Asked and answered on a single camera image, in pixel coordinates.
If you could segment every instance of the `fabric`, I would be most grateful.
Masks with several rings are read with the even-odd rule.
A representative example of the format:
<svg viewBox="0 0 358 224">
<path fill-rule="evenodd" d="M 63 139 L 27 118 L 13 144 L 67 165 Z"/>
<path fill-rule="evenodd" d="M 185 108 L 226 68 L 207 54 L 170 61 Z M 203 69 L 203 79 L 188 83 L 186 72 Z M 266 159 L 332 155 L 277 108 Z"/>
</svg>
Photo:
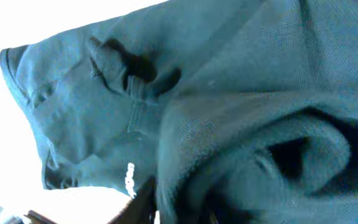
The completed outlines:
<svg viewBox="0 0 358 224">
<path fill-rule="evenodd" d="M 162 223 L 358 223 L 358 1 L 171 0 L 4 49 L 46 189 Z"/>
</svg>

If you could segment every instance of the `clothing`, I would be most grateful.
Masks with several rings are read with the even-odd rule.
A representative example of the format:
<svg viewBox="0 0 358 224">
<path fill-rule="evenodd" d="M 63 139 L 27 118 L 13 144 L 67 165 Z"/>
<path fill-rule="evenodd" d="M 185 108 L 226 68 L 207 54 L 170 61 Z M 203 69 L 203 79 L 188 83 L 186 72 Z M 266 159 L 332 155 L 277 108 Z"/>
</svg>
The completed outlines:
<svg viewBox="0 0 358 224">
<path fill-rule="evenodd" d="M 171 0 L 0 64 L 46 189 L 156 176 L 163 223 L 358 222 L 358 1 Z"/>
</svg>

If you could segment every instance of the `white surface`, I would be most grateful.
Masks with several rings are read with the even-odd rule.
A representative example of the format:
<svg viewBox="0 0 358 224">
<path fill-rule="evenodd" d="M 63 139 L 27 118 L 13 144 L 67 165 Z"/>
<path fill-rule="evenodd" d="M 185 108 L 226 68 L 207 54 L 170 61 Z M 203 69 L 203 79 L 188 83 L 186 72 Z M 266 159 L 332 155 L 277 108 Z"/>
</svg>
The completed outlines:
<svg viewBox="0 0 358 224">
<path fill-rule="evenodd" d="M 0 1 L 0 51 L 160 2 L 164 0 Z M 115 190 L 92 187 L 47 192 L 42 190 L 40 175 L 41 163 L 30 126 L 0 69 L 0 205 L 17 214 L 33 209 L 62 224 L 98 224 L 112 218 L 129 199 Z M 66 214 L 57 215 L 59 210 Z M 102 217 L 91 219 L 95 215 Z"/>
</svg>

